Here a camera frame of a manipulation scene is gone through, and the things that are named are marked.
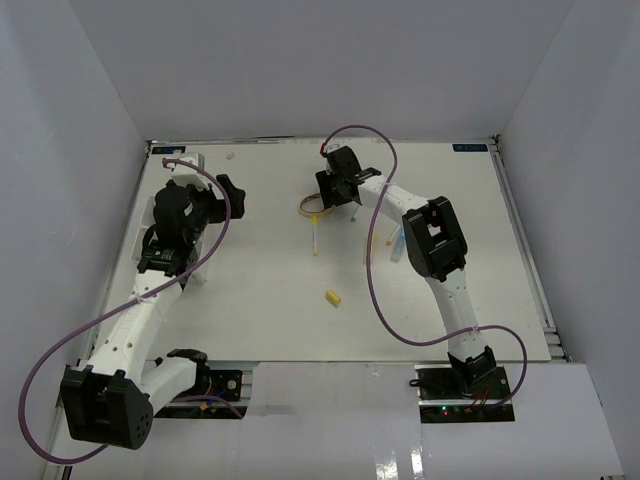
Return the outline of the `yellow tape roll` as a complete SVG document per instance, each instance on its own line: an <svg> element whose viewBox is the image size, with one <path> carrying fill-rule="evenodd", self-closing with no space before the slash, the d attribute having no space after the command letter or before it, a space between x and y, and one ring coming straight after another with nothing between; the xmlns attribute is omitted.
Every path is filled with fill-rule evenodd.
<svg viewBox="0 0 640 480"><path fill-rule="evenodd" d="M298 206L298 213L305 218L322 218L333 211L332 207L325 207L319 193L304 197Z"/></svg>

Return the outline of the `white pen yellow cap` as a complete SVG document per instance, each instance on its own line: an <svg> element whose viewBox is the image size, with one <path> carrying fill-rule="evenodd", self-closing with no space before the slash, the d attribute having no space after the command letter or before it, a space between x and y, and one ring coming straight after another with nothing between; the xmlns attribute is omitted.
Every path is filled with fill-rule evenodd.
<svg viewBox="0 0 640 480"><path fill-rule="evenodd" d="M312 242L313 242L313 256L316 257L319 254L319 234L318 234L319 217L312 217Z"/></svg>

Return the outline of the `white marker orange cap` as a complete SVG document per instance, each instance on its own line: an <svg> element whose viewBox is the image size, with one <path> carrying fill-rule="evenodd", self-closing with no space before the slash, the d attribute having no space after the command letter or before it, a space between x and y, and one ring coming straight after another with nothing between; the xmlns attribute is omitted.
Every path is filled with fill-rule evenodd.
<svg viewBox="0 0 640 480"><path fill-rule="evenodd" d="M394 230L389 237L386 240L386 245L387 246L391 246L394 242L394 240L396 239L396 237L398 236L398 230Z"/></svg>

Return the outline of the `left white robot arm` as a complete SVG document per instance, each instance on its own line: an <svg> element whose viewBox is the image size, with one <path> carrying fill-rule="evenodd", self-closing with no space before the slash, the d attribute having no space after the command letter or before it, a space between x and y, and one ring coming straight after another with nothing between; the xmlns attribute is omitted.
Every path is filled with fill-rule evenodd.
<svg viewBox="0 0 640 480"><path fill-rule="evenodd" d="M197 176L175 174L153 201L153 222L142 229L141 254L131 293L133 305L82 367L67 368L61 398L72 439L136 450L153 417L175 398L205 396L211 388L206 353L174 349L144 368L171 305L199 259L211 224L239 219L246 193L229 177L216 177L225 197Z"/></svg>

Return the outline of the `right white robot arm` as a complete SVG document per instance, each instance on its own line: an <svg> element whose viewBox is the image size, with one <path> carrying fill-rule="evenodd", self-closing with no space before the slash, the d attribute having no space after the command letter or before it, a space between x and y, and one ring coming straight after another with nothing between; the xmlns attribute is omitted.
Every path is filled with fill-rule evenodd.
<svg viewBox="0 0 640 480"><path fill-rule="evenodd" d="M414 271L435 297L448 345L453 390L472 399L484 391L496 369L492 349L479 329L466 282L468 245L451 202L427 199L391 183L373 168L362 168L348 146L321 148L326 167L316 173L324 207L351 202L396 222L404 234Z"/></svg>

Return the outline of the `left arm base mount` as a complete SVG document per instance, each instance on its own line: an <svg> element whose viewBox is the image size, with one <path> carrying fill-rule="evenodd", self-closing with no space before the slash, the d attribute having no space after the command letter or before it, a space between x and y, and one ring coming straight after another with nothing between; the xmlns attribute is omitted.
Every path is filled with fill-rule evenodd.
<svg viewBox="0 0 640 480"><path fill-rule="evenodd" d="M199 386L178 396L155 417L188 420L240 420L252 393L251 371L211 370Z"/></svg>

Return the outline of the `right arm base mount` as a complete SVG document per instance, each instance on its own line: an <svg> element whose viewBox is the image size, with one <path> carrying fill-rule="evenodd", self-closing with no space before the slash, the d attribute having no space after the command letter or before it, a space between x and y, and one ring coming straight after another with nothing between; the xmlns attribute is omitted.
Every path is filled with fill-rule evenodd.
<svg viewBox="0 0 640 480"><path fill-rule="evenodd" d="M464 392L452 369L446 367L418 368L409 386L417 391L423 425L515 421L511 401L499 404L511 393L503 367L498 367L478 389L471 392Z"/></svg>

